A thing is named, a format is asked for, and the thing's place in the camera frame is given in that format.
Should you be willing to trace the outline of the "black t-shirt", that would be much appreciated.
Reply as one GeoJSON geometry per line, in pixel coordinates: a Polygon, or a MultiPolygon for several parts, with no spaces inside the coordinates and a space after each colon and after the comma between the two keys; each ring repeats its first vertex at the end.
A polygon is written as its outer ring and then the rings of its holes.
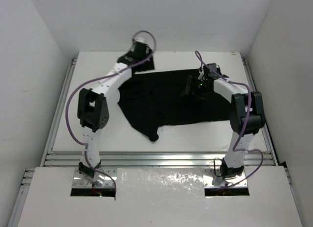
{"type": "Polygon", "coordinates": [[[230,118],[230,103],[210,92],[202,100],[194,95],[182,97],[189,75],[197,69],[136,74],[120,88],[119,106],[130,125],[150,141],[158,140],[161,126],[225,121],[230,118]]]}

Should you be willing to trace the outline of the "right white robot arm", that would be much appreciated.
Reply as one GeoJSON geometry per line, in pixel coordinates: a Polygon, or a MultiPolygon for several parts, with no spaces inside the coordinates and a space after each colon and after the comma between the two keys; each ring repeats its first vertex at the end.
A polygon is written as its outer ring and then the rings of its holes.
{"type": "Polygon", "coordinates": [[[259,91],[251,91],[247,84],[231,81],[215,63],[201,66],[198,74],[188,75],[181,96],[206,99],[210,93],[217,93],[230,103],[233,134],[215,177],[231,179],[242,174],[249,145],[265,125],[262,95],[259,91]]]}

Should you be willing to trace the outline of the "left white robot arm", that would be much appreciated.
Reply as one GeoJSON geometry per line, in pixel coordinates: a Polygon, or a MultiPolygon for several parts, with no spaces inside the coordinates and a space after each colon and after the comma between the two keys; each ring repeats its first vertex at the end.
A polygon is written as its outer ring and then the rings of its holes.
{"type": "Polygon", "coordinates": [[[83,139],[87,144],[79,162],[79,171],[93,178],[101,166],[99,154],[100,132],[109,120],[108,99],[137,71],[154,70],[153,51],[144,38],[135,38],[129,51],[120,56],[104,80],[95,87],[81,89],[77,116],[83,127],[83,139]]]}

